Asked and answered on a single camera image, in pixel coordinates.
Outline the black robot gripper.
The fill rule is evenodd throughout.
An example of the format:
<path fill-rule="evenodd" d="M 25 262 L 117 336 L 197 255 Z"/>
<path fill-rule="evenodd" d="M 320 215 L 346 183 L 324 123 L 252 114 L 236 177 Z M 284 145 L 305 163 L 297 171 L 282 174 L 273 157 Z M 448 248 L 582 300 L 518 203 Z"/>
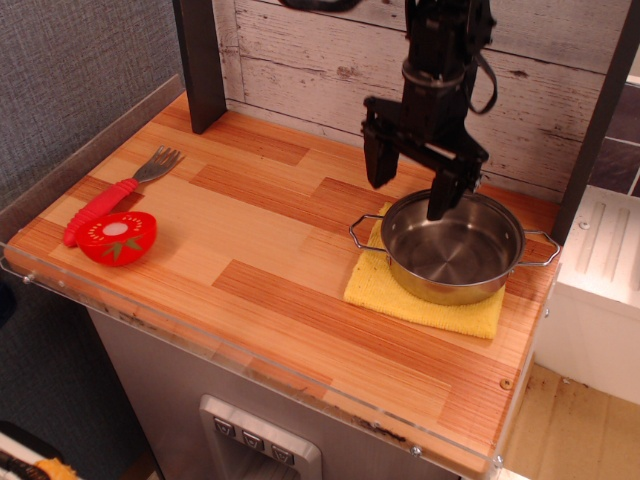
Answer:
<path fill-rule="evenodd" d="M 466 193 L 475 193 L 488 152 L 469 135 L 467 113 L 477 76 L 467 70 L 456 85 L 419 85 L 407 80 L 401 101 L 369 96 L 362 122 L 368 182 L 379 189 L 395 178 L 401 154 L 437 171 L 427 219 L 441 220 Z"/>

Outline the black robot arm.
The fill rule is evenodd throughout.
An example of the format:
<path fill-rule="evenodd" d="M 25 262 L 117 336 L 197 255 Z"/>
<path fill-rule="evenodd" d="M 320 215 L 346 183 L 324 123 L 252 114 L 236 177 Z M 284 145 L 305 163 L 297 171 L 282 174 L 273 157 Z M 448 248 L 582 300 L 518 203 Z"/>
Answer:
<path fill-rule="evenodd" d="M 496 21 L 487 1 L 408 1 L 405 17 L 409 53 L 402 99 L 364 101 L 367 178 L 373 188 L 382 187 L 396 176 L 400 156 L 433 170 L 427 217 L 439 220 L 465 192 L 477 189 L 489 158 L 465 120 L 469 112 L 483 115 L 496 103 L 472 103 L 477 72 L 496 79 L 481 54 Z"/>

